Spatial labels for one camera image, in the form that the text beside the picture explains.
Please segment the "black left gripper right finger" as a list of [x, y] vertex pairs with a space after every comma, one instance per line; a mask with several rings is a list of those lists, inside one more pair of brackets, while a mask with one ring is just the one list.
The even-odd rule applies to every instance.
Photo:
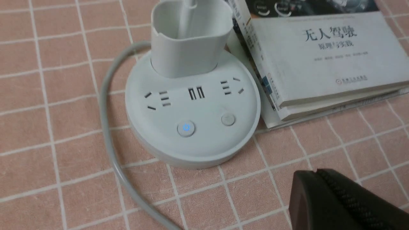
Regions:
[[317, 169], [336, 198], [364, 230], [407, 230], [408, 213], [334, 169]]

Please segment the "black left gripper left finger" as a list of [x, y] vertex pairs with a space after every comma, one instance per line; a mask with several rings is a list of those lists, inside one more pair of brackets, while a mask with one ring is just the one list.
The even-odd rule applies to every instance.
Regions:
[[293, 173], [289, 214], [294, 230], [364, 230], [353, 208], [359, 203], [341, 186], [336, 170]]

